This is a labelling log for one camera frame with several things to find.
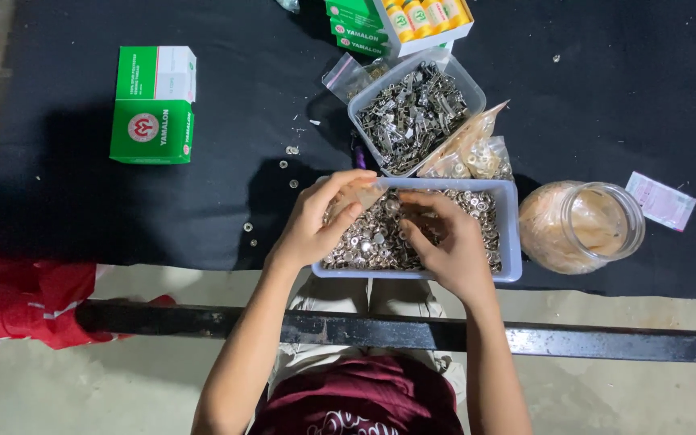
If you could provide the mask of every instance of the hand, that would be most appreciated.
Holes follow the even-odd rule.
[[[415,204],[413,207],[423,207],[439,216],[400,222],[423,266],[434,273],[437,282],[467,305],[479,302],[487,292],[495,294],[479,221],[438,193],[401,193],[399,198],[405,205]],[[429,242],[419,225],[440,236],[439,246]]]
[[[326,257],[362,212],[361,204],[352,203],[329,225],[324,225],[324,212],[329,202],[341,187],[351,181],[375,177],[377,174],[368,170],[335,172],[328,179],[300,192],[286,228],[273,246],[266,262],[283,263],[301,269]]]

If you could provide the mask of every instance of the red cloth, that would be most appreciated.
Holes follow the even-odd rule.
[[[282,381],[250,435],[463,435],[450,383],[406,357],[340,360]]]
[[[53,349],[102,343],[115,333],[88,333],[74,318],[95,290],[95,263],[0,258],[0,338],[32,338]],[[172,305],[170,296],[150,302]]]

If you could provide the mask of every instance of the black tablecloth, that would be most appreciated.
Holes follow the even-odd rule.
[[[351,166],[345,108],[320,84],[342,52],[323,3],[302,6],[20,2],[0,128],[0,253],[260,268],[297,192]],[[566,179],[624,186],[634,170],[696,197],[696,0],[469,6],[476,23],[453,53],[489,106],[511,98],[496,134],[520,193]],[[197,55],[192,163],[108,158],[121,45]],[[300,154],[285,155],[287,145]],[[696,298],[696,208],[684,233],[648,222],[639,251],[600,271],[556,275],[525,262],[506,287]]]

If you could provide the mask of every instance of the printed graphic on shirt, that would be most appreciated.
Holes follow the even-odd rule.
[[[329,411],[319,428],[313,424],[307,435],[399,435],[394,427],[382,423],[373,423],[350,412]]]

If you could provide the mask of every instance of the glass jar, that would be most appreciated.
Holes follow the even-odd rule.
[[[638,202],[610,183],[559,181],[539,187],[520,205],[520,244],[536,263],[577,275],[623,259],[643,242]]]

